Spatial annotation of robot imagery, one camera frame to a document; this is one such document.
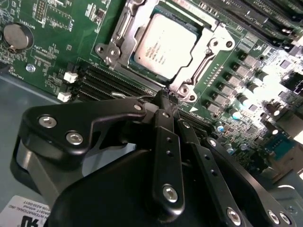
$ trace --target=green circuit board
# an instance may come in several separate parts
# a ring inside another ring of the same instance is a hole
[[[238,101],[235,95],[227,97],[228,103],[222,105],[225,111],[219,114],[210,112],[207,105],[212,102],[214,92],[219,92],[218,84],[225,82],[226,74],[237,76],[235,66],[246,67],[252,73],[252,76],[243,76],[241,80],[244,84],[255,82],[256,75],[263,69],[267,72],[275,70],[277,77],[282,79],[292,71],[302,71],[301,57],[290,56],[285,51],[278,50],[270,46],[262,38],[248,31],[239,23],[226,16],[219,10],[216,10],[199,0],[178,1],[161,0],[159,5],[180,18],[177,9],[181,9],[198,21],[203,21],[197,11],[191,11],[180,4],[187,2],[195,9],[207,12],[212,17],[226,24],[227,30],[235,40],[235,48],[229,52],[220,52],[212,64],[205,72],[197,86],[195,92],[198,99],[194,103],[180,102],[180,109],[189,113],[198,121],[214,124],[217,121],[223,122],[233,130],[226,130],[221,133],[225,140],[231,142],[237,147],[240,144],[248,144],[251,150],[258,149],[261,146],[255,140],[261,137],[263,141],[269,140],[266,128],[260,123],[261,114],[264,112],[262,104],[264,101],[279,102],[289,108],[297,108],[303,102],[301,97],[289,92],[281,86],[275,90],[267,85],[260,84],[266,90],[266,94],[272,94],[264,98],[252,98],[258,110],[248,111]],[[4,42],[0,43],[0,61],[10,64],[10,73],[31,85],[34,85],[48,93],[57,96],[64,82],[62,79],[69,62],[77,65],[80,62],[88,62],[91,65],[109,72],[114,78],[122,79],[127,84],[145,91],[145,93],[155,94],[155,91],[146,87],[140,82],[121,73],[112,71],[95,53],[95,46],[98,43],[108,43],[120,17],[121,11],[125,5],[125,0],[2,0],[0,2],[0,25],[3,30],[9,23],[21,23],[26,25],[33,33],[34,44],[30,49],[20,53],[14,53],[8,50]],[[101,15],[98,20],[95,18],[96,12]],[[302,35],[300,27],[288,24],[297,35]],[[264,26],[263,29],[269,30],[270,27]],[[280,38],[281,35],[273,33],[273,37]],[[243,62],[244,55],[250,55],[258,60],[258,65],[249,67]],[[288,60],[290,62],[287,69],[279,68],[281,62]],[[35,66],[34,72],[28,72],[26,66],[32,64]],[[143,70],[146,76],[152,73]],[[237,93],[248,93],[245,86],[236,87]],[[286,95],[279,97],[280,92]],[[237,108],[242,114],[240,120],[232,119],[228,109]]]

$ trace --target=chip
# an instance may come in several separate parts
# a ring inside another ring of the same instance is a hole
[[[247,130],[247,133],[249,133],[249,134],[254,134],[256,131],[257,131],[256,128],[250,127],[250,128]]]
[[[249,71],[248,69],[244,68],[243,66],[239,66],[236,69],[236,73],[238,73],[242,77],[252,77],[253,76],[252,72]]]
[[[150,71],[172,79],[181,67],[190,63],[190,52],[196,40],[194,33],[157,13],[145,31],[134,60]]]
[[[283,69],[287,69],[287,67],[290,65],[291,63],[287,60],[284,60],[281,64],[280,67]]]
[[[280,94],[279,94],[279,97],[280,97],[280,98],[285,98],[285,97],[286,97],[286,95],[287,95],[287,93],[286,93],[286,92],[281,91],[281,92],[280,92]]]
[[[224,131],[229,131],[231,126],[229,124],[225,124],[223,128],[224,128]]]
[[[255,142],[256,144],[261,144],[261,143],[263,142],[263,138],[257,137],[257,138],[254,139],[254,142]]]
[[[258,62],[257,59],[255,59],[254,57],[247,55],[245,57],[245,59],[243,60],[243,62],[251,67],[255,66],[255,64]]]
[[[235,76],[231,76],[227,79],[227,82],[229,82],[231,85],[237,87],[241,83],[241,80],[236,78]]]
[[[236,93],[234,89],[232,89],[231,87],[228,87],[226,85],[224,85],[222,88],[221,88],[221,92],[227,96],[230,96],[231,94],[234,94]]]
[[[256,105],[251,105],[250,108],[248,108],[250,111],[255,112],[257,110],[257,106]]]
[[[290,50],[289,54],[290,54],[291,56],[296,56],[296,55],[299,54],[299,52],[301,52],[301,51],[302,51],[302,47],[301,47],[301,46],[294,46],[294,47]]]
[[[226,103],[229,103],[229,100],[227,98],[224,98],[223,96],[218,95],[218,94],[214,96],[214,101],[216,103],[219,103],[220,105],[224,105]]]
[[[210,112],[212,112],[212,113],[217,113],[220,110],[220,108],[211,103],[207,107],[207,110],[210,111]]]

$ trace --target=screw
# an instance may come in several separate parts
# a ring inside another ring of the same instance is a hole
[[[83,137],[77,132],[69,132],[66,135],[66,140],[72,145],[79,145],[83,142]]]
[[[188,87],[186,85],[183,85],[180,87],[180,92],[182,94],[187,94],[188,93]]]
[[[57,121],[53,117],[44,116],[39,118],[39,124],[45,128],[51,129],[57,125]]]
[[[295,208],[293,208],[292,206],[287,207],[286,210],[289,213],[294,214],[294,215],[296,215],[298,213],[298,211]]]
[[[189,100],[190,100],[190,101],[194,101],[194,100],[195,100],[195,96],[190,96],[190,97],[189,97]]]
[[[165,112],[163,112],[163,116],[169,118],[169,115]]]
[[[163,187],[163,195],[169,202],[177,202],[178,194],[171,186]]]
[[[237,212],[235,212],[232,208],[228,208],[226,212],[227,212],[227,216],[229,217],[229,219],[230,219],[236,226],[241,225],[241,218],[240,218],[240,216],[237,214]]]
[[[226,43],[226,47],[228,47],[228,48],[232,47],[232,41],[228,41],[228,42]]]
[[[36,71],[36,67],[33,65],[33,64],[27,64],[25,69],[28,71],[28,72],[35,72]]]
[[[140,107],[139,105],[134,105],[134,108],[135,108],[136,110],[142,110],[142,107]]]
[[[98,47],[97,47],[97,52],[98,52],[98,53],[103,53],[103,52],[104,52],[103,47],[98,46]]]
[[[291,224],[289,218],[284,213],[280,212],[280,216],[281,216],[281,218],[283,219],[284,222],[286,222],[289,225]]]
[[[189,125],[189,123],[187,123],[187,122],[183,122],[183,125],[185,126],[185,128],[190,128],[190,125]]]
[[[217,146],[216,142],[213,141],[213,140],[209,140],[209,143],[210,143],[213,147],[216,147],[216,146]]]
[[[271,210],[268,211],[268,214],[275,224],[280,224],[280,220]]]
[[[116,55],[116,54],[117,54],[117,52],[116,52],[116,51],[114,51],[114,50],[112,50],[112,51],[110,52],[110,54],[111,54],[111,55]]]

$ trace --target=mounting hole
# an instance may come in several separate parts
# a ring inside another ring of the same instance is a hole
[[[166,154],[167,154],[169,157],[174,157],[174,154],[173,154],[170,150],[166,151]]]
[[[218,176],[218,174],[213,169],[210,172],[212,173],[212,175]]]
[[[103,47],[101,47],[101,46],[100,46],[100,47],[98,47],[98,52],[99,52],[99,53],[103,53],[103,52],[104,52]]]
[[[228,48],[232,47],[232,41],[228,41],[228,42],[226,43],[226,47],[228,47]]]
[[[117,55],[117,51],[112,50],[112,51],[110,52],[110,54],[111,54],[111,55]]]

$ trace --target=silver screw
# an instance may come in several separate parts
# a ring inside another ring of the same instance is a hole
[[[44,116],[39,118],[39,124],[45,128],[51,129],[57,125],[57,121],[53,117]]]
[[[205,53],[211,53],[212,51],[210,49],[206,49]]]
[[[227,216],[229,217],[229,219],[230,219],[236,226],[241,225],[241,218],[240,218],[240,216],[237,214],[237,212],[235,212],[235,211],[233,210],[233,208],[228,208],[226,212],[227,212]]]
[[[189,89],[188,89],[188,87],[186,85],[183,85],[183,86],[180,87],[180,92],[182,94],[187,94],[188,91],[189,91]]]
[[[280,220],[271,210],[268,211],[268,214],[275,224],[280,224]]]
[[[83,142],[83,137],[77,132],[69,132],[66,135],[66,140],[72,145],[79,145]]]
[[[25,69],[28,71],[28,72],[35,72],[36,71],[36,67],[33,65],[33,64],[27,64]]]
[[[171,186],[163,187],[163,195],[169,202],[177,202],[178,194]]]
[[[283,219],[284,222],[286,222],[289,225],[291,224],[288,216],[286,216],[284,213],[280,212],[280,216],[281,216],[281,218]]]
[[[142,110],[142,107],[140,107],[139,105],[134,105],[134,108],[135,108],[136,110]]]
[[[216,147],[216,146],[217,146],[217,144],[216,144],[216,142],[215,142],[215,141],[213,141],[213,140],[209,140],[209,142],[210,142],[210,144],[211,144],[213,147]]]
[[[163,116],[169,118],[169,115],[165,112],[163,112]]]
[[[183,125],[185,126],[185,128],[190,128],[190,125],[189,125],[189,123],[187,123],[187,122],[183,122]]]

